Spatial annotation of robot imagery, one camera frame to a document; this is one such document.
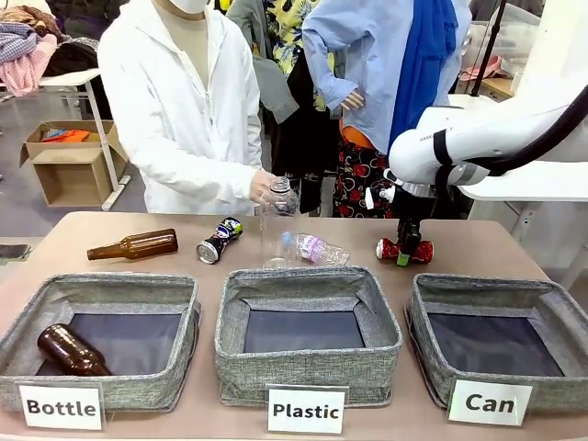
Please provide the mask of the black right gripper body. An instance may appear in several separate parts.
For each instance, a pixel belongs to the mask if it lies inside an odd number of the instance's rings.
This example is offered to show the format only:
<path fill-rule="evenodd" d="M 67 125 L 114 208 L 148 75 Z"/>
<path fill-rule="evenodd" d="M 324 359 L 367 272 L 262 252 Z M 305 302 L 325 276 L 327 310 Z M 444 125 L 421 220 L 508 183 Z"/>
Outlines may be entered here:
<path fill-rule="evenodd" d="M 429 219 L 436 204 L 436 193 L 432 186 L 403 183 L 393 184 L 383 191 L 383 197 L 391 204 L 391 210 L 399 219 L 398 241 L 411 235 L 413 229 L 420 230 L 421 221 Z"/>

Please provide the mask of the person's left hand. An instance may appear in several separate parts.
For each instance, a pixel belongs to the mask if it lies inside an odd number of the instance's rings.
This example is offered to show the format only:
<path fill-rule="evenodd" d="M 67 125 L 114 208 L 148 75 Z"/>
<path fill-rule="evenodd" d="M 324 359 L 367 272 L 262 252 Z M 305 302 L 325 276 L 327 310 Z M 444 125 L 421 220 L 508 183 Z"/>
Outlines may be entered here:
<path fill-rule="evenodd" d="M 249 199 L 254 203 L 260 203 L 263 195 L 270 189 L 271 184 L 277 177 L 267 171 L 256 170 L 250 184 Z"/>

